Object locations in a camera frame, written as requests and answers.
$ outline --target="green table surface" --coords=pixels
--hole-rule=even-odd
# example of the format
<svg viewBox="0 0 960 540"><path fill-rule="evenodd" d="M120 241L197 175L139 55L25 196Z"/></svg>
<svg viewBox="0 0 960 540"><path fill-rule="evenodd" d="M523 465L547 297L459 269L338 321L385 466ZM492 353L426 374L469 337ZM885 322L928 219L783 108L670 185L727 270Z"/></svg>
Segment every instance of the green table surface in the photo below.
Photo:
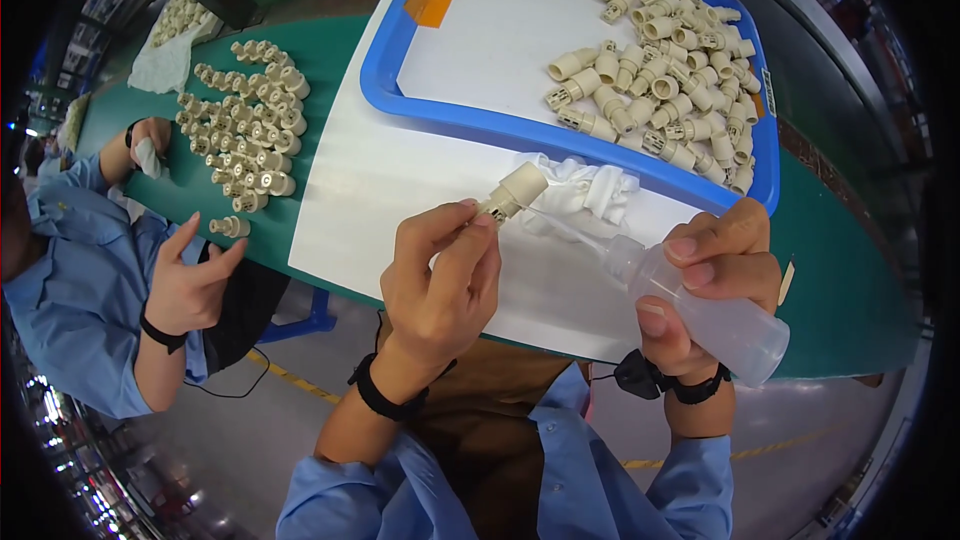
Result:
<svg viewBox="0 0 960 540"><path fill-rule="evenodd" d="M325 282L287 264L300 198L330 106L368 17L318 18L257 28L193 49L193 62L221 71L252 74L262 69L240 65L230 52L234 41L270 40L295 60L310 82L304 102L307 131L293 159L296 192L271 198L266 209L248 216L251 225L246 256L335 294L382 307L375 298ZM187 92L219 101L191 75ZM180 107L174 93L155 94L121 82L91 101L78 141L78 155L90 154L130 122L148 116L173 119ZM187 139L174 126L168 151L169 179L134 174L126 194L173 222L195 211L204 221L233 214L220 186L210 183L210 169L190 153ZM771 221L771 250L782 266L792 258L796 275L777 316L790 325L790 348L775 378L829 378L892 371L912 363L917 327L901 287L870 237L824 184L799 161L780 150L780 200ZM200 233L218 244L205 226ZM510 342L510 338L495 338Z"/></svg>

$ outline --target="hand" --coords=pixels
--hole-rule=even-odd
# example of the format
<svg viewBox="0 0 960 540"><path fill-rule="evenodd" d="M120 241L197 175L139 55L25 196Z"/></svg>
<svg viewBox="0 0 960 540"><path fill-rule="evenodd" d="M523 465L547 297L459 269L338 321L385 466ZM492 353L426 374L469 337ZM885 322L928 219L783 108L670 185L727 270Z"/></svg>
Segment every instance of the hand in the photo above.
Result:
<svg viewBox="0 0 960 540"><path fill-rule="evenodd" d="M683 285L694 296L749 298L773 315L781 270L770 254L770 218L761 203L741 198L723 216L698 213L664 240L667 260L683 270ZM677 311L655 296L636 301L643 355L663 375L685 386L713 378L717 359L690 339Z"/></svg>
<svg viewBox="0 0 960 540"><path fill-rule="evenodd" d="M134 149L144 138L153 141L153 148L156 149L157 155L164 155L167 152L167 147L170 146L170 119L161 116L148 116L133 126L133 132L129 139L129 158L140 167L143 166L143 163L138 159L137 152Z"/></svg>
<svg viewBox="0 0 960 540"><path fill-rule="evenodd" d="M494 316L500 279L497 223L488 213L471 222L476 205L473 199L440 205L396 228L393 262L380 276L393 324L384 353L443 371Z"/></svg>
<svg viewBox="0 0 960 540"><path fill-rule="evenodd" d="M146 318L154 328L170 336L206 330L220 320L224 289L243 259L247 239L241 238L226 252L210 244L210 260L184 264L181 253L200 226L200 214L193 213L160 246L153 266L153 283L147 299Z"/></svg>

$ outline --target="brown pants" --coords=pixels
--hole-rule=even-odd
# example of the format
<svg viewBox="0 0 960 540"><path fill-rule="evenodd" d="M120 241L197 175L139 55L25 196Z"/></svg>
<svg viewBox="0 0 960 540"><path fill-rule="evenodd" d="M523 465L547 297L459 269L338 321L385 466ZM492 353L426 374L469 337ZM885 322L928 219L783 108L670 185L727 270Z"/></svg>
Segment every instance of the brown pants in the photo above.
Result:
<svg viewBox="0 0 960 540"><path fill-rule="evenodd" d="M393 331L383 313L379 347ZM433 452L479 538L537 538L544 450L527 415L572 360L478 338L430 384L409 428ZM580 364L583 377L589 366Z"/></svg>

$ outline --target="clear plastic bottle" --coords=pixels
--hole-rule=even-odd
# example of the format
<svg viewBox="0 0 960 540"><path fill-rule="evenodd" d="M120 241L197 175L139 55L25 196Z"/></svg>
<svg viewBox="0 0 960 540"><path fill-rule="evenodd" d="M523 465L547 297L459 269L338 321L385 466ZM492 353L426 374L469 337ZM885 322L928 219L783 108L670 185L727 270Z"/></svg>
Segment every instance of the clear plastic bottle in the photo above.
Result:
<svg viewBox="0 0 960 540"><path fill-rule="evenodd" d="M592 248L604 271L627 287L630 300L653 295L673 304L690 338L747 386L760 386L780 365L790 342L790 327L746 298L693 296L684 288L682 271L667 260L662 244L648 249L627 235L597 237L548 213L528 210Z"/></svg>

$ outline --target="yellow floor line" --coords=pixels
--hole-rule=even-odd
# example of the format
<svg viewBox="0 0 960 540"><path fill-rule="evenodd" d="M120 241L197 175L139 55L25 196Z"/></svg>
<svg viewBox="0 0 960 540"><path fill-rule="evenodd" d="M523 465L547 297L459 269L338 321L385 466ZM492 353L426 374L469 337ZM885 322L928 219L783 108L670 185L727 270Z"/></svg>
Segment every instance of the yellow floor line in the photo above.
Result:
<svg viewBox="0 0 960 540"><path fill-rule="evenodd" d="M260 356L260 354L258 354L256 351L250 351L246 353L246 358L262 366L267 365L266 359L264 359L263 356ZM301 378L297 375L290 373L289 371L287 371L286 369L284 369L283 367L275 363L270 363L270 373L275 376L279 376L279 378L281 378L284 382L292 384L293 386L296 386L301 390L306 390L307 392L309 392L310 394L313 394L314 396L318 396L319 398L323 399L326 402L333 403L334 405L340 402L340 397L337 396L336 394L330 394L330 392L328 392L327 390L320 388L316 384L310 383L304 378ZM842 425L827 427L825 429L820 429L818 431L814 431L812 433L808 433L807 435L802 435L802 436L793 438L791 440L785 440L783 442L777 442L776 444L761 446L760 448L756 448L756 449L741 450L739 452L734 452L733 454L731 454L729 456L729 459L731 461L737 461L740 459L747 459L748 457L756 457L758 455L765 455L766 453L773 453L774 451L780 451L786 448L790 448L791 446L795 446L797 444L803 444L805 442L810 442L810 440L821 438L835 430L839 430L842 427L843 427ZM662 460L649 460L649 459L622 460L620 461L620 464L623 465L625 469L660 469L661 467L664 466L664 462Z"/></svg>

